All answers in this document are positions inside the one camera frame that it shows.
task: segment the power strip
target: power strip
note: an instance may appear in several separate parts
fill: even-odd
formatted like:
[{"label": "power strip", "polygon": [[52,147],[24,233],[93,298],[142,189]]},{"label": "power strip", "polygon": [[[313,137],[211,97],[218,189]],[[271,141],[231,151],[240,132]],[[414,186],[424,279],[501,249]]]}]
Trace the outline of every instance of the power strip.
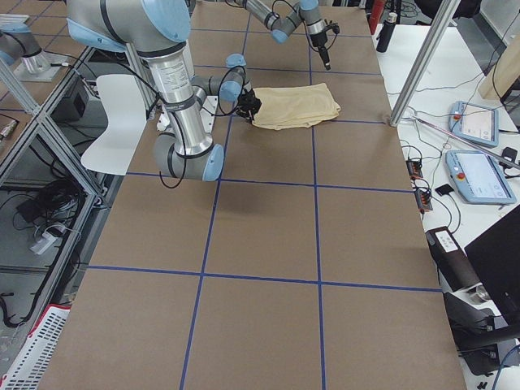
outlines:
[{"label": "power strip", "polygon": [[34,243],[30,249],[35,254],[43,254],[52,244],[63,236],[63,233],[67,230],[67,227],[62,223],[55,223],[51,227],[48,227],[41,237]]}]

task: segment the brown table surface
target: brown table surface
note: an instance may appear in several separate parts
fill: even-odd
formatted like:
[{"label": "brown table surface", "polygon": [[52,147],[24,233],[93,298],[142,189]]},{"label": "brown table surface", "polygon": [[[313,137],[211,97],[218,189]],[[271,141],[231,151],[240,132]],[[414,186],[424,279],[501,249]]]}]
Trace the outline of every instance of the brown table surface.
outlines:
[{"label": "brown table surface", "polygon": [[341,27],[329,72],[301,28],[277,45],[197,4],[197,72],[244,53],[253,86],[325,82],[341,114],[280,132],[217,118],[222,178],[173,191],[151,123],[41,390],[465,388],[364,11],[323,16]]},{"label": "brown table surface", "polygon": [[[56,53],[70,54],[79,57],[84,45],[72,40],[67,29],[67,8],[64,2],[51,2],[39,0],[1,0],[0,13],[29,15],[25,22],[34,34],[34,37],[44,50]],[[69,57],[68,62],[74,64],[75,59]],[[11,70],[15,70],[20,64],[16,61]],[[56,86],[67,74],[67,69],[61,69],[51,82],[23,82],[34,100],[43,105],[44,101],[52,94]],[[0,144],[0,162],[11,152],[27,125],[33,117],[25,114],[24,109],[15,99],[12,93],[0,80],[0,114],[9,115],[20,121],[20,125],[9,138]],[[0,115],[0,127],[7,124],[9,119]]]}]

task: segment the power adapter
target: power adapter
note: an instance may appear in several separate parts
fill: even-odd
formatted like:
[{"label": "power adapter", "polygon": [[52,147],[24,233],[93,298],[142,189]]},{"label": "power adapter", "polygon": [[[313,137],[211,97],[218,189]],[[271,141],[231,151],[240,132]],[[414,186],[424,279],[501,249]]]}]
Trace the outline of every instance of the power adapter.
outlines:
[{"label": "power adapter", "polygon": [[36,218],[40,217],[42,214],[41,207],[38,205],[38,202],[33,199],[28,199],[27,201],[20,203],[16,207],[16,211],[18,211],[27,223],[33,223]]},{"label": "power adapter", "polygon": [[441,197],[444,195],[448,195],[448,194],[452,193],[453,191],[455,191],[455,190],[449,184],[441,185],[440,187],[437,187],[435,189],[435,192],[438,193]]}]

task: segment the blue joint cap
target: blue joint cap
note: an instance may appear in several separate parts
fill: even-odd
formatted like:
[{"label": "blue joint cap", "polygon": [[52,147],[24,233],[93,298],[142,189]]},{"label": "blue joint cap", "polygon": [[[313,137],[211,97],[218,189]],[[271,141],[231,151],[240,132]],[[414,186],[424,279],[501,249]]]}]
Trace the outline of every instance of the blue joint cap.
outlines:
[{"label": "blue joint cap", "polygon": [[226,66],[232,67],[245,67],[245,58],[242,54],[230,54],[226,58]]},{"label": "blue joint cap", "polygon": [[273,30],[271,35],[273,36],[273,39],[276,41],[276,43],[284,43],[288,40],[288,35],[282,30]]},{"label": "blue joint cap", "polygon": [[125,45],[105,37],[99,32],[95,32],[90,28],[86,28],[72,19],[67,18],[68,33],[72,39],[96,49],[114,51],[115,53],[123,53],[127,48]]},{"label": "blue joint cap", "polygon": [[301,0],[300,8],[303,11],[311,11],[318,6],[318,0]]},{"label": "blue joint cap", "polygon": [[13,63],[15,63],[15,59],[12,58],[8,53],[5,51],[0,50],[0,59],[3,59],[3,61],[8,65],[11,66]]},{"label": "blue joint cap", "polygon": [[224,165],[224,148],[216,144],[210,152],[210,157],[206,161],[202,181],[215,181],[219,178]]},{"label": "blue joint cap", "polygon": [[224,81],[220,87],[220,98],[226,102],[234,102],[240,96],[242,86],[236,81]]},{"label": "blue joint cap", "polygon": [[2,26],[2,31],[5,33],[30,33],[31,29],[24,23],[9,23]]}]

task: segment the white plastic crate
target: white plastic crate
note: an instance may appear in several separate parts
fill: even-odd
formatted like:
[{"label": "white plastic crate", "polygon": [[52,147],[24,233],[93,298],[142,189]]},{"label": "white plastic crate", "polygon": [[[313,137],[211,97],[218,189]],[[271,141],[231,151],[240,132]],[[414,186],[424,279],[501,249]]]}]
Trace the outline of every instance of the white plastic crate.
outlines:
[{"label": "white plastic crate", "polygon": [[0,379],[0,390],[37,390],[58,343],[70,308],[49,305],[27,336],[9,371]]}]

